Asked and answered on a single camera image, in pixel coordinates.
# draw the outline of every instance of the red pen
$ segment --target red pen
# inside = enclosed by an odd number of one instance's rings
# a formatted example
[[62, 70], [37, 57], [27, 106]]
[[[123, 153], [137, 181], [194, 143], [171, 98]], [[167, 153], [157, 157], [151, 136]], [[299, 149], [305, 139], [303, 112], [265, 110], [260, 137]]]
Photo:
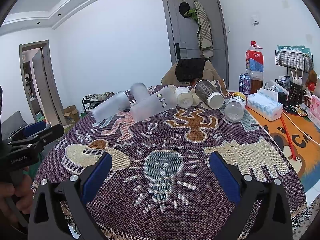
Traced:
[[292, 158], [296, 161], [296, 155], [294, 154], [294, 151], [293, 151], [290, 134], [288, 133], [288, 129], [287, 129], [285, 123], [284, 123], [284, 120], [283, 120], [283, 118], [282, 118], [282, 115], [280, 116], [280, 119], [281, 119], [283, 128], [284, 128], [284, 130], [285, 130], [285, 134], [287, 135], [287, 138], [288, 138], [288, 142], [289, 142], [289, 147], [290, 147], [290, 150], [291, 150]]

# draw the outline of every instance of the white tissue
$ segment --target white tissue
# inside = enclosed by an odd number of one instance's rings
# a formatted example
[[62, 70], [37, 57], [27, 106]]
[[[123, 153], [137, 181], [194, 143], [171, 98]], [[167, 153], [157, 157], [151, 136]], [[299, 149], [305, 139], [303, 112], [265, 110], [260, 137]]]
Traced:
[[280, 118], [283, 108], [283, 104], [277, 100], [277, 92], [259, 89], [257, 93], [248, 96], [247, 106], [272, 122]]

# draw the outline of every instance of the black door handle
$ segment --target black door handle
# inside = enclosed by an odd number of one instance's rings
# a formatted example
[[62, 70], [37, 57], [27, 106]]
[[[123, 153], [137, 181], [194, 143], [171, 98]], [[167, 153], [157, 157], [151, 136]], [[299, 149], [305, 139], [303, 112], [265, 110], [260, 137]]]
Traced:
[[175, 45], [176, 45], [177, 58], [181, 58], [180, 49], [187, 49], [187, 48], [180, 48], [179, 43], [176, 43]]

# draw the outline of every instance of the white cup lid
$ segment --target white cup lid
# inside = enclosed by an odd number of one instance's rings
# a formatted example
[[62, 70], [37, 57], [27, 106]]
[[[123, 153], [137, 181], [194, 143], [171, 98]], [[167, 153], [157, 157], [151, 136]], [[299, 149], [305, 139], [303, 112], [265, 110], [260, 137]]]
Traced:
[[213, 110], [219, 109], [223, 103], [223, 96], [219, 92], [214, 92], [208, 97], [208, 106]]

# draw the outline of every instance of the purple beverage can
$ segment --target purple beverage can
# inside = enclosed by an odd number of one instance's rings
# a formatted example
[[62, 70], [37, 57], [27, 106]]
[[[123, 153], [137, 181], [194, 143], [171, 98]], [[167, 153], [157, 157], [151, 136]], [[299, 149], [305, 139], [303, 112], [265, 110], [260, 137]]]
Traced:
[[247, 97], [248, 95], [250, 95], [250, 89], [251, 89], [250, 75], [247, 73], [241, 74], [239, 79], [239, 91], [244, 93], [244, 95]]

